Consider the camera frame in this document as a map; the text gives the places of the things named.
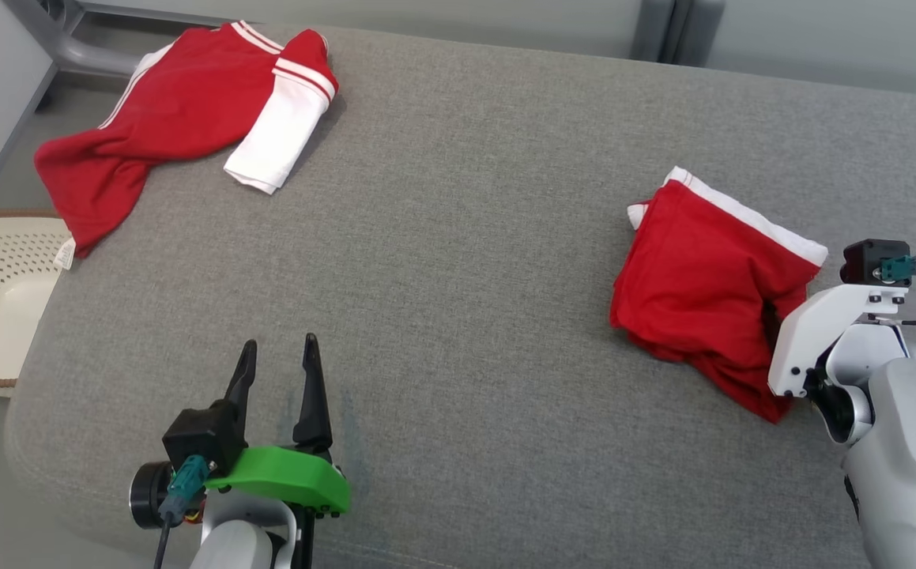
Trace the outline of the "red shirt with white sleeves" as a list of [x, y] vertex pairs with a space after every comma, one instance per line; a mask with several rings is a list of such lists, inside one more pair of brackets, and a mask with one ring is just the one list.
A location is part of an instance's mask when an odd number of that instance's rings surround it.
[[313, 29], [278, 43], [233, 21], [144, 55], [98, 127], [47, 141], [34, 157], [71, 234], [58, 266], [69, 269], [124, 222], [156, 166], [233, 145], [225, 173], [274, 194], [338, 90], [327, 40]]

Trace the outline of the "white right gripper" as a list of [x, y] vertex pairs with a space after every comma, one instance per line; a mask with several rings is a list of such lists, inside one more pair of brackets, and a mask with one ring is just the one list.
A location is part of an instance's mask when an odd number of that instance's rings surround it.
[[862, 315], [895, 315], [908, 288], [841, 284], [810, 296], [783, 320], [763, 302], [763, 332], [773, 350], [768, 385], [776, 396], [803, 398], [809, 368]]

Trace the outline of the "red shorts with white stripe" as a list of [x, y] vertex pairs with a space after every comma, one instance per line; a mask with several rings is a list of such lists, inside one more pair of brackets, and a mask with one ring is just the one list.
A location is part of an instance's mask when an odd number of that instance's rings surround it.
[[635, 236], [613, 284], [610, 325], [777, 424], [790, 400], [768, 385], [768, 325], [805, 302], [826, 246], [681, 167], [652, 198], [628, 206], [628, 219]]

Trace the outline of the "grey metal post with latch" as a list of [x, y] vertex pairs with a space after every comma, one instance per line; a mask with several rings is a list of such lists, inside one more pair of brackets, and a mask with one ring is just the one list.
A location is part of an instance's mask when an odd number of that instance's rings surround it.
[[641, 0], [631, 60], [706, 67], [726, 0]]

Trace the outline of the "grey metal frame post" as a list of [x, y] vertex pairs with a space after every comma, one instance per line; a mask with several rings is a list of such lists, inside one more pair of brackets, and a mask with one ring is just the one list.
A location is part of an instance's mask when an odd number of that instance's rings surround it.
[[0, 0], [64, 71], [99, 76], [134, 74], [141, 58], [81, 42], [74, 30], [85, 15], [76, 0]]

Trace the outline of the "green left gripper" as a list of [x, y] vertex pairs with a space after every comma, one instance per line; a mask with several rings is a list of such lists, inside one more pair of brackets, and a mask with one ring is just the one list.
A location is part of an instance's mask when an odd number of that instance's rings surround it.
[[[230, 379], [226, 400], [234, 405], [247, 405], [257, 363], [258, 342], [248, 340]], [[292, 429], [296, 449], [249, 447], [242, 451], [228, 475], [209, 477], [205, 488], [229, 487], [312, 508], [317, 514], [349, 512], [352, 508], [349, 482], [331, 462], [313, 456], [328, 454], [334, 444], [319, 340], [313, 333], [308, 333], [303, 343], [302, 368], [305, 381], [301, 411]]]

